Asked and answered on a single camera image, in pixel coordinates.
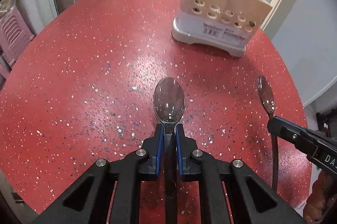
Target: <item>metal spoon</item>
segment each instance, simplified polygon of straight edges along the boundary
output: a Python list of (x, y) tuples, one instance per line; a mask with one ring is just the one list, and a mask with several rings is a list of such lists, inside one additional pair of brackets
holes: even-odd
[(165, 223), (176, 224), (177, 204), (177, 160), (176, 135), (174, 128), (185, 110), (185, 96), (180, 84), (171, 77), (163, 78), (156, 86), (153, 95), (154, 111), (165, 127), (164, 135), (164, 188)]
[[(267, 112), (269, 119), (274, 116), (275, 101), (273, 91), (265, 76), (259, 75), (257, 79), (257, 90), (261, 100), (261, 104)], [(277, 137), (271, 134), (272, 138), (272, 154), (273, 154), (273, 180), (272, 189), (277, 191), (278, 182), (278, 146)]]

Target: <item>silver bolt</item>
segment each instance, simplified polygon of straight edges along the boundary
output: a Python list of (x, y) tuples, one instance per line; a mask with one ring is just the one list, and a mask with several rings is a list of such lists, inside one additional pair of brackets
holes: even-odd
[(140, 156), (140, 157), (145, 156), (146, 155), (146, 150), (144, 150), (144, 149), (138, 149), (136, 151), (136, 155)]
[(201, 157), (203, 155), (203, 151), (199, 150), (199, 149), (196, 149), (192, 152), (192, 154), (195, 156), (195, 157)]
[(99, 167), (102, 167), (107, 164), (107, 161), (103, 158), (100, 158), (99, 160), (96, 161), (96, 165)]
[(237, 168), (241, 168), (243, 166), (242, 160), (236, 159), (233, 161), (233, 165)]

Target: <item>triangular cutout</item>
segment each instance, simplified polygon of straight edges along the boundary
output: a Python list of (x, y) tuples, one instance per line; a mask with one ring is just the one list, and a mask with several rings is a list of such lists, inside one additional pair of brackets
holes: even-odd
[(277, 206), (276, 201), (269, 194), (267, 194), (251, 177), (247, 178), (247, 186), (253, 198), (256, 210), (259, 213), (263, 213)]
[(91, 186), (94, 182), (94, 177), (87, 177), (63, 202), (65, 207), (76, 210), (78, 212), (83, 210), (84, 204), (87, 200)]

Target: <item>white plastic base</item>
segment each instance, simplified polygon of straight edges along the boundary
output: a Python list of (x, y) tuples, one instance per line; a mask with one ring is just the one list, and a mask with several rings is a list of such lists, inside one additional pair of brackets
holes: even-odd
[(173, 20), (172, 36), (179, 42), (186, 44), (204, 44), (212, 45), (217, 48), (227, 51), (230, 55), (235, 57), (242, 57), (245, 54), (246, 47), (241, 48), (234, 45), (229, 45), (223, 41), (218, 41), (212, 38), (206, 38), (202, 36), (193, 36), (187, 32), (180, 31), (176, 24), (176, 18)]

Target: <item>speckled tabletop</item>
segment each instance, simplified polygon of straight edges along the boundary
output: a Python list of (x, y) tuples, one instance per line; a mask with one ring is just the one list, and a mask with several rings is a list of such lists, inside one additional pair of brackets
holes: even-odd
[[(152, 136), (152, 96), (164, 76), (184, 89), (181, 122), (221, 160), (242, 158), (271, 183), (271, 140), (257, 94), (264, 74), (275, 114), (306, 126), (294, 83), (259, 30), (245, 55), (171, 37), (180, 0), (80, 0), (34, 40), (0, 94), (0, 168), (38, 213), (98, 158), (123, 158)], [(278, 193), (293, 207), (308, 196), (310, 164), (279, 140)], [(196, 183), (178, 185), (179, 223), (200, 223)], [(142, 183), (140, 223), (164, 223), (163, 186)]]

